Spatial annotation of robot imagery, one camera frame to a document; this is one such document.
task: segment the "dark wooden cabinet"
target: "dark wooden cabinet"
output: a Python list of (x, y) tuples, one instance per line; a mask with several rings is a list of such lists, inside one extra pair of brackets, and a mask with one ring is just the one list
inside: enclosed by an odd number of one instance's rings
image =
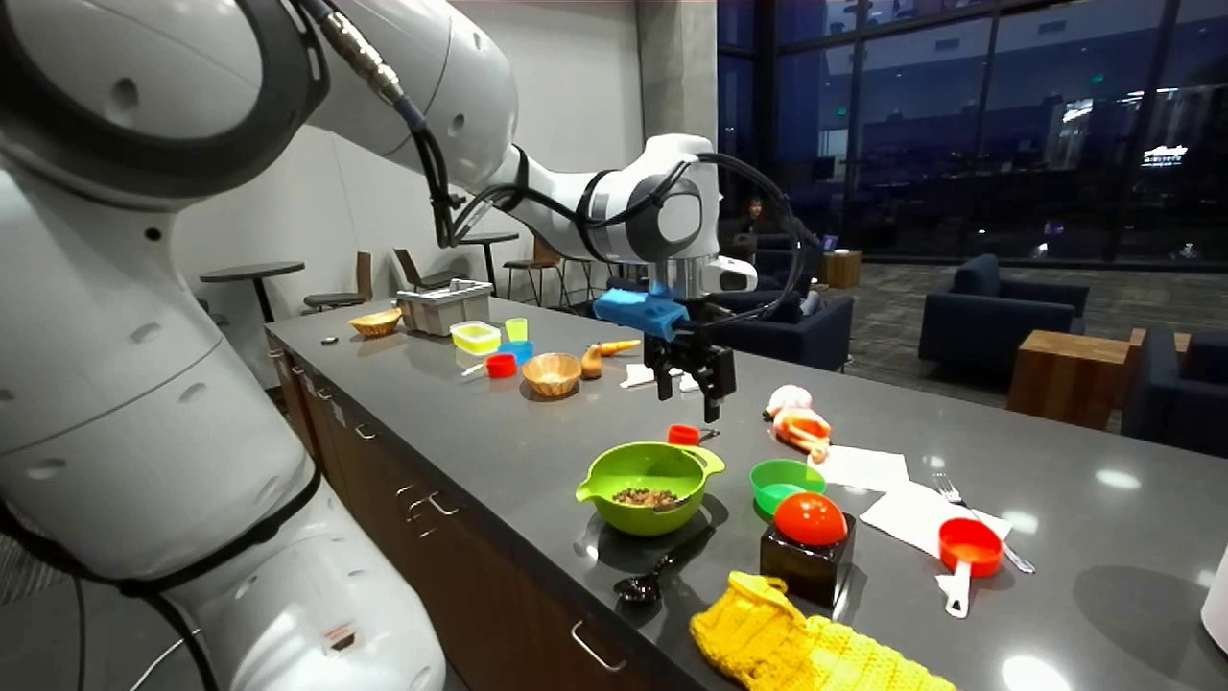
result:
[(356, 404), (284, 353), (284, 384), (314, 459), (384, 549), (384, 555), (424, 596), (456, 674), (475, 691), (498, 686), (667, 686), (613, 633), (613, 615), (562, 599), (481, 513), (481, 505), (438, 479), (424, 457), (384, 435)]

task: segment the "kitchen counter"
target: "kitchen counter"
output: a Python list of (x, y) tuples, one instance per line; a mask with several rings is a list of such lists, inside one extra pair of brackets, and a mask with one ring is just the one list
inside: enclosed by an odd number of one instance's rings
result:
[[(850, 601), (836, 612), (852, 630), (970, 691), (1228, 682), (1228, 655), (1198, 621), (1228, 545), (1223, 457), (736, 353), (736, 393), (721, 407), (721, 435), (705, 440), (726, 459), (705, 494), (717, 534), (667, 580), (664, 605), (640, 618), (613, 605), (613, 580), (648, 568), (667, 537), (618, 537), (571, 493), (603, 449), (664, 438), (667, 421), (700, 421), (704, 398), (659, 404), (653, 389), (618, 389), (621, 365), (636, 360), (626, 353), (579, 394), (538, 404), (517, 381), (461, 381), (463, 360), (448, 340), (419, 334), (362, 340), (350, 330), (352, 313), (362, 312), (284, 319), (268, 334), (284, 358), (461, 493), (489, 537), (534, 580), (575, 591), (696, 686), (729, 682), (700, 655), (690, 615), (726, 591), (729, 571), (760, 568), (763, 517), (753, 512), (747, 467), (800, 457), (760, 415), (778, 384), (814, 393), (836, 444), (906, 454), (919, 482), (941, 467), (962, 499), (1006, 513), (1019, 527), (1015, 549), (1040, 568), (1021, 577), (1006, 564), (999, 580), (974, 582), (970, 615), (957, 621), (935, 591), (941, 568), (923, 549), (860, 527)], [(492, 319), (507, 313), (530, 319), (538, 353), (582, 353), (590, 340), (635, 334), (492, 299)], [(874, 502), (874, 493), (829, 494), (852, 513)]]

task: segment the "white paper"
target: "white paper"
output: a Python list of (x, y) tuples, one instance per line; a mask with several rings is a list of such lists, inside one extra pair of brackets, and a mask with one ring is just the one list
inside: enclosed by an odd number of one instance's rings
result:
[[(682, 374), (682, 368), (673, 368), (673, 381), (677, 381), (681, 393), (700, 393), (696, 377)], [(646, 384), (653, 384), (653, 368), (630, 360), (630, 365), (626, 365), (626, 377), (621, 377), (621, 389), (646, 389)]]
[(896, 482), (910, 482), (910, 464), (903, 454), (834, 444), (816, 464), (824, 482), (889, 493)]
[(947, 517), (984, 517), (1001, 540), (1008, 534), (1008, 523), (1001, 523), (999, 513), (988, 512), (970, 512), (970, 505), (952, 505), (947, 499), (941, 499), (932, 486), (926, 482), (896, 482), (874, 505), (866, 505), (860, 513), (866, 527), (930, 553), (941, 555), (935, 549), (935, 530)]

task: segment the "floor-to-ceiling window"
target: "floor-to-ceiling window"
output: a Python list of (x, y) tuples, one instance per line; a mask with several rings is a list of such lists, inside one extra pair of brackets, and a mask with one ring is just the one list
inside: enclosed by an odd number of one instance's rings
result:
[(1228, 262), (1228, 0), (721, 0), (721, 124), (879, 257)]

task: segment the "couch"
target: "couch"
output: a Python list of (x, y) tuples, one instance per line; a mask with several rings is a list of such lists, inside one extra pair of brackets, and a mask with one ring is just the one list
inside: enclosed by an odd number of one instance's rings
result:
[(717, 308), (741, 313), (705, 319), (712, 340), (842, 374), (852, 345), (852, 299), (829, 294), (809, 313), (800, 312), (800, 299), (760, 312), (770, 294), (776, 292), (715, 294)]
[(926, 294), (919, 358), (941, 368), (1008, 374), (1031, 330), (1081, 330), (1081, 284), (1008, 281), (994, 252), (962, 262)]
[(1132, 358), (1121, 435), (1228, 457), (1228, 334), (1191, 334), (1181, 358), (1175, 330), (1153, 326)]

